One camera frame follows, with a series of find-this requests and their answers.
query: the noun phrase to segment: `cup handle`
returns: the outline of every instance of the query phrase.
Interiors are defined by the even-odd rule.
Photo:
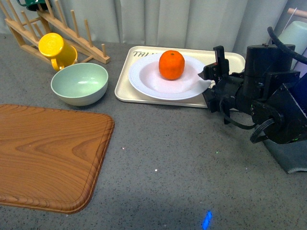
[[[58,66],[57,60],[56,59],[51,59],[51,64],[52,67],[56,70],[56,71],[60,71],[61,69],[64,68],[64,66]]]
[[[21,6],[26,6],[26,4],[21,4],[19,0],[17,0],[18,4]]]

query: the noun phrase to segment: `beige tray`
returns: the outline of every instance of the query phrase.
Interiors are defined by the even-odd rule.
[[[196,97],[193,97],[193,98],[179,100],[179,101],[160,100],[160,99],[149,97],[137,91],[130,84],[128,73],[129,73],[130,66],[135,61],[147,55],[163,53],[170,49],[177,50],[183,55],[188,55],[193,58],[196,58],[202,63],[204,63],[204,66],[215,62],[215,52],[214,51],[150,47],[150,46],[132,47],[128,52],[125,64],[120,73],[120,76],[119,76],[119,79],[118,79],[118,82],[115,88],[116,97],[119,100],[124,101],[124,102],[148,103],[148,104],[168,104],[168,105],[181,105],[181,106],[189,106],[189,107],[207,108],[207,105],[205,103],[205,100],[202,94]],[[241,72],[244,69],[245,60],[241,55],[225,52],[225,58],[229,60],[230,73]]]

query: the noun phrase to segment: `orange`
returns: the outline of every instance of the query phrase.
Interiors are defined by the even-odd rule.
[[[176,80],[183,73],[185,65],[184,57],[175,50],[164,52],[159,59],[159,71],[162,77],[168,80]]]

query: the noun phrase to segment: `bowl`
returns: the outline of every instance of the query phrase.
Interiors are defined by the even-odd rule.
[[[52,91],[64,102],[84,106],[98,101],[106,92],[108,73],[94,63],[79,63],[57,72],[51,80]]]

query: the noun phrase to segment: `cup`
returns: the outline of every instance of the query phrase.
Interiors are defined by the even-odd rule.
[[[52,67],[56,71],[75,64],[78,59],[76,48],[69,45],[67,41],[57,33],[44,35],[39,40],[38,50],[51,61]]]
[[[39,9],[38,5],[40,4],[43,10],[47,10],[48,7],[46,5],[45,0],[24,0],[25,3],[21,4],[20,0],[17,0],[18,4],[21,6],[25,6],[30,11],[36,11]]]

